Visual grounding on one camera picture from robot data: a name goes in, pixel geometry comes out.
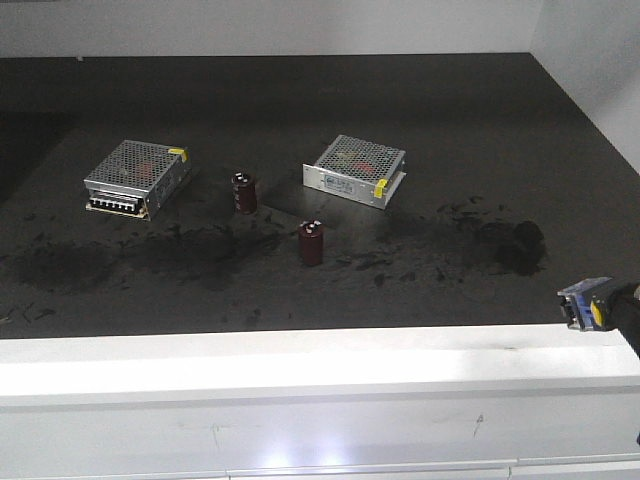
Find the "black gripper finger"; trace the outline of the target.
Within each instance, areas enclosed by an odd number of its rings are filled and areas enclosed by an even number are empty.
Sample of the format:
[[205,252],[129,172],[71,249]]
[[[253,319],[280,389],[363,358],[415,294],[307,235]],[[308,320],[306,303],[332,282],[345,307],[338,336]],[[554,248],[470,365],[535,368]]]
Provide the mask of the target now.
[[613,295],[612,321],[636,355],[639,355],[638,284],[627,284]]

